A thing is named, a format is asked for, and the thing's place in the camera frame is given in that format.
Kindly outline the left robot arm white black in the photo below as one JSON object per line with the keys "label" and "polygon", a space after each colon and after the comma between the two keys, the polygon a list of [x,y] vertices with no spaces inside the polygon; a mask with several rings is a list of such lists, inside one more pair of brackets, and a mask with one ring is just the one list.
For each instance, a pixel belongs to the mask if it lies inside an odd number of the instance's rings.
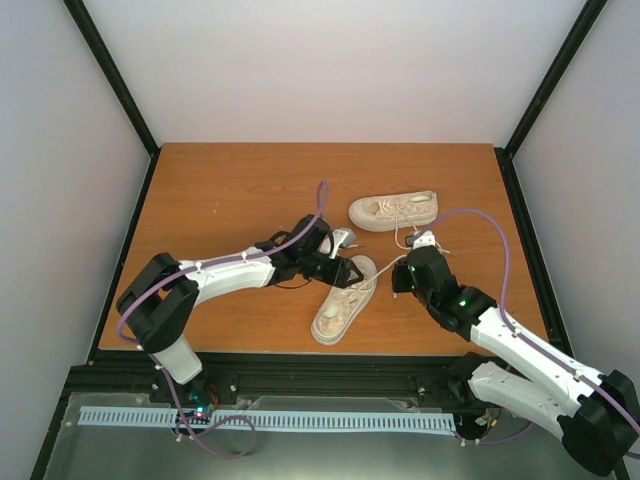
{"label": "left robot arm white black", "polygon": [[307,215],[292,231],[278,231],[235,254],[197,261],[157,254],[116,301],[117,330],[128,327],[132,335],[123,338],[168,373],[177,395],[197,402],[207,393],[208,378],[184,334],[193,309],[216,297],[276,286],[297,275],[339,290],[354,289],[369,274],[360,258],[339,254],[354,239],[350,229],[334,229],[321,216]]}

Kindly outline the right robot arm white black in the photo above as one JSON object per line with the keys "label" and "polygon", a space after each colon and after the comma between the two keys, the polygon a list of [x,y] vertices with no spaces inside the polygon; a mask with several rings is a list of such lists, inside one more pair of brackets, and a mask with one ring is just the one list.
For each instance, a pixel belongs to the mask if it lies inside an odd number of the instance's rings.
{"label": "right robot arm white black", "polygon": [[603,374],[534,335],[493,298],[458,284],[433,246],[395,263],[392,289],[412,294],[441,327],[507,363],[464,356],[451,387],[461,400],[495,404],[543,428],[594,475],[608,476],[631,453],[639,439],[639,400],[629,377]]}

